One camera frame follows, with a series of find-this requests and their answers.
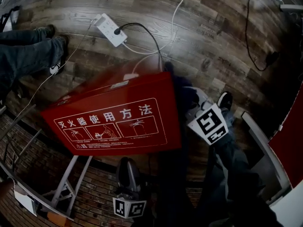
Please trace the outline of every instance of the brick wall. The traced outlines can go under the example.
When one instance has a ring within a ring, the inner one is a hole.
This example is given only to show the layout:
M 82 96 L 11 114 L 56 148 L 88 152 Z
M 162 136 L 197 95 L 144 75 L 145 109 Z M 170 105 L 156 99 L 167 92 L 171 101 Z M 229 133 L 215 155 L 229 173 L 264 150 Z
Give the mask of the brick wall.
M 0 133 L 5 130 L 12 120 L 6 116 L 0 116 Z M 28 132 L 15 126 L 9 133 L 11 144 L 19 154 L 22 148 L 32 138 Z M 4 138 L 0 142 L 0 157 L 4 156 L 4 148 L 8 142 Z M 7 164 L 10 165 L 13 151 L 9 146 Z M 23 154 L 17 166 L 16 174 L 30 187 L 40 194 L 55 190 L 70 162 L 70 158 L 47 147 L 43 142 L 35 140 Z M 83 164 L 77 162 L 69 181 L 75 186 L 77 177 L 80 176 Z M 114 191 L 117 187 L 113 174 L 97 168 L 89 167 L 78 196 L 74 203 L 74 222 L 72 227 L 129 227 L 131 221 L 126 221 L 113 214 Z M 187 193 L 194 205 L 197 205 L 201 189 L 187 189 Z M 0 201 L 0 212 L 7 218 L 12 226 L 21 227 L 55 227 L 50 221 L 38 216 L 37 218 L 26 209 L 21 208 L 15 200 L 13 191 Z

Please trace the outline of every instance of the red fire extinguisher box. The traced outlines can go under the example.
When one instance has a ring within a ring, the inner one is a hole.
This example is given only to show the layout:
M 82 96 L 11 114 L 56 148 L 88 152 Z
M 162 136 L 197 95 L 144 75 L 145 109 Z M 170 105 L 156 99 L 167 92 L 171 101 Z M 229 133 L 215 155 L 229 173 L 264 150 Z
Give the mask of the red fire extinguisher box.
M 42 112 L 64 145 L 81 156 L 130 155 L 181 147 L 169 72 L 158 57 L 114 66 Z

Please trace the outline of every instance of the black shoe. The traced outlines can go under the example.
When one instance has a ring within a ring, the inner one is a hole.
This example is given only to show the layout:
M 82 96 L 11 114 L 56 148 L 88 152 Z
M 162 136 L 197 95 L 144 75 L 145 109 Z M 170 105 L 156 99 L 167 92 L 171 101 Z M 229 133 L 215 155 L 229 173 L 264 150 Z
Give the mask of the black shoe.
M 68 42 L 69 42 L 69 38 L 66 35 L 61 35 L 61 36 L 59 36 L 59 38 L 61 38 L 63 40 L 63 42 L 64 42 L 64 45 L 63 45 L 64 52 L 63 52 L 63 56 L 56 63 L 56 65 L 54 65 L 53 67 L 51 67 L 49 69 L 50 73 L 52 75 L 60 74 L 63 71 L 63 66 L 65 65 L 65 60 L 66 60 L 66 58 L 68 56 Z
M 219 108 L 227 108 L 230 111 L 232 108 L 232 94 L 230 92 L 223 93 L 217 104 Z
M 56 29 L 53 25 L 48 25 L 46 26 L 46 38 L 53 38 L 53 36 L 55 35 Z

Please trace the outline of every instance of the red panel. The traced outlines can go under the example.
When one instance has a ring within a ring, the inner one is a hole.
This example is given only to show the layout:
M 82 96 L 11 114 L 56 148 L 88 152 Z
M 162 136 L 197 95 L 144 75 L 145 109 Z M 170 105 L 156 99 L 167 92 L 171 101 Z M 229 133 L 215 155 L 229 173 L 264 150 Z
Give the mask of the red panel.
M 126 85 L 70 92 L 42 112 L 75 155 L 129 155 L 180 148 L 170 73 L 141 76 Z
M 283 128 L 269 142 L 281 161 L 293 187 L 303 180 L 303 89 L 287 116 Z

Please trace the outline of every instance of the fire extinguisher instructions sign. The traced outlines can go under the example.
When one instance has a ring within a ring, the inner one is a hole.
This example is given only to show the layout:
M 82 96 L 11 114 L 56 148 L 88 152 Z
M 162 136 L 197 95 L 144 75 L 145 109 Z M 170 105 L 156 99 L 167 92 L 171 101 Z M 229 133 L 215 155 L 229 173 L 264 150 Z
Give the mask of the fire extinguisher instructions sign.
M 77 150 L 148 147 L 167 143 L 155 98 L 70 115 L 54 122 Z

